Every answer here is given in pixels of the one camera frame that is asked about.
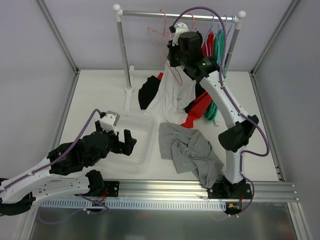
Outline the white tank top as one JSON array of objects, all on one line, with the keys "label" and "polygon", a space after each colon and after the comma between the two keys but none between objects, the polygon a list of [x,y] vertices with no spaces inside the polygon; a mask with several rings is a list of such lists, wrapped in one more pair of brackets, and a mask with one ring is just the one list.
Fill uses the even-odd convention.
[{"label": "white tank top", "polygon": [[158,124],[181,125],[186,122],[188,116],[185,108],[196,99],[196,82],[181,68],[179,72],[183,83],[179,86],[166,63],[164,66],[157,94],[144,114],[155,118]]}]

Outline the grey tank top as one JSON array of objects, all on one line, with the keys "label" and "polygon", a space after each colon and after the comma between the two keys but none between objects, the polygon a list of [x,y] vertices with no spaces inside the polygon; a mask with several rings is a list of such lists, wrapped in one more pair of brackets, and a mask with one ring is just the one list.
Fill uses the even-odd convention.
[{"label": "grey tank top", "polygon": [[192,172],[207,189],[223,179],[224,163],[199,130],[161,123],[158,143],[161,158],[172,160],[178,174]]}]

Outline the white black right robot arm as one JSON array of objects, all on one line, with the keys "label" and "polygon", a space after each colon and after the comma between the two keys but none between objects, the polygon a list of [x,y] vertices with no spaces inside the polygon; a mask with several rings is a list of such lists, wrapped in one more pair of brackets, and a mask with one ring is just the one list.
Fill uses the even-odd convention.
[{"label": "white black right robot arm", "polygon": [[176,32],[168,42],[167,59],[171,67],[182,66],[186,74],[209,94],[222,114],[227,129],[218,135],[218,140],[225,149],[226,169],[221,182],[215,183],[211,191],[218,196],[235,199],[251,192],[241,175],[241,156],[259,119],[256,115],[242,112],[240,104],[232,99],[217,61],[213,56],[203,55],[202,41],[199,32]]}]

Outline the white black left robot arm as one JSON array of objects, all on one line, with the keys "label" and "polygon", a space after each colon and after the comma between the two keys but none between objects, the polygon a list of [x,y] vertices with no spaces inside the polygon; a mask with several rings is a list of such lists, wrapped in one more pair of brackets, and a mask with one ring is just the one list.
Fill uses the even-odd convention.
[{"label": "white black left robot arm", "polygon": [[121,142],[117,131],[98,127],[89,135],[59,145],[31,169],[0,180],[1,216],[20,215],[44,201],[66,195],[105,196],[108,190],[100,171],[90,170],[75,178],[70,175],[93,167],[109,153],[130,156],[136,143],[128,129]]}]

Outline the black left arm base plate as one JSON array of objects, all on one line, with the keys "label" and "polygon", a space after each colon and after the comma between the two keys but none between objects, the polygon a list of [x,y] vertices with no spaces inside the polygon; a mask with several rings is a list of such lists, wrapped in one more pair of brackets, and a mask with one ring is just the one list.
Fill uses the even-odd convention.
[{"label": "black left arm base plate", "polygon": [[87,193],[82,193],[86,197],[118,197],[120,182],[119,181],[104,181],[102,184],[89,185],[89,191]]}]

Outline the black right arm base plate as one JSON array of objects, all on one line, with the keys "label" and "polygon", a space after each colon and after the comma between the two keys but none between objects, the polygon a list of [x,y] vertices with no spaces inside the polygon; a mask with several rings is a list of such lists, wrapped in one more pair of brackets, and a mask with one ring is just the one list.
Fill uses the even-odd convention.
[{"label": "black right arm base plate", "polygon": [[248,200],[252,197],[252,190],[249,183],[228,184],[216,182],[207,189],[209,199],[240,199]]}]

